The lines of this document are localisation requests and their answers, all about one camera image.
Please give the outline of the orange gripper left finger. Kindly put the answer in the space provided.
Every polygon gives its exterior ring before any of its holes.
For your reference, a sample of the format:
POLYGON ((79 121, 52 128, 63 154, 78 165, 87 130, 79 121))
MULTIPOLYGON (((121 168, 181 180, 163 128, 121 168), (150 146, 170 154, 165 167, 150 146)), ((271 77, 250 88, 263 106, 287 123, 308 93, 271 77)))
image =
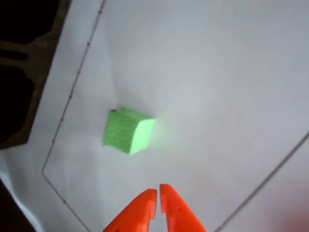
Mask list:
POLYGON ((157 190, 147 189, 138 195, 104 229, 105 232, 147 232, 155 219, 157 190))

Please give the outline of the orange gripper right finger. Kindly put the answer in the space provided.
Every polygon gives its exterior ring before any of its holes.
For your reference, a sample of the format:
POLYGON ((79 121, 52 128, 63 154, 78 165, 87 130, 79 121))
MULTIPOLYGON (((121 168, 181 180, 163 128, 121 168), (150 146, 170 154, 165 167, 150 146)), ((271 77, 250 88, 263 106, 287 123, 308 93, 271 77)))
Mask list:
POLYGON ((168 232, 206 232, 178 192, 169 184, 160 185, 161 213, 166 215, 168 232))

